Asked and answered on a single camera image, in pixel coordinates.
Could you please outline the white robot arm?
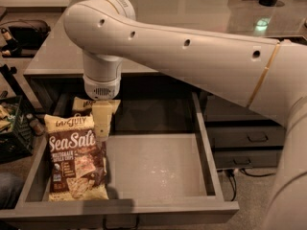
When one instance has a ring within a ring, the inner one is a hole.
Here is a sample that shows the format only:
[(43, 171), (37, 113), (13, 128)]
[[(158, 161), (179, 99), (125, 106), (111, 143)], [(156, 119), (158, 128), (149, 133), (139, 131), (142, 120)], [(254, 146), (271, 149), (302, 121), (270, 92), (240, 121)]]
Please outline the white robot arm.
[(114, 98), (127, 58), (259, 113), (286, 129), (261, 230), (307, 230), (307, 47), (136, 21), (129, 0), (85, 0), (63, 16), (83, 50), (86, 94)]

